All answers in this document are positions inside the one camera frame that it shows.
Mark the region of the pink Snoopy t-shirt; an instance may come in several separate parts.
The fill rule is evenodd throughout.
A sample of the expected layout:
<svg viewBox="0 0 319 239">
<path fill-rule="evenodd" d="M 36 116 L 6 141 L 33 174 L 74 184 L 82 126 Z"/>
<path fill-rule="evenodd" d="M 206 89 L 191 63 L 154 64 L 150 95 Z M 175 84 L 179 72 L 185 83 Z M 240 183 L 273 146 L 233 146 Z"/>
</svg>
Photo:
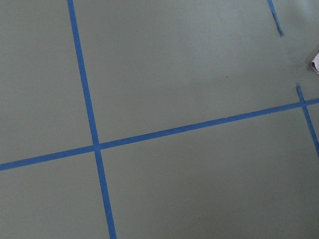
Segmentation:
<svg viewBox="0 0 319 239">
<path fill-rule="evenodd" d="M 317 75 L 319 75 L 319 53 L 311 61 L 311 68 Z"/>
</svg>

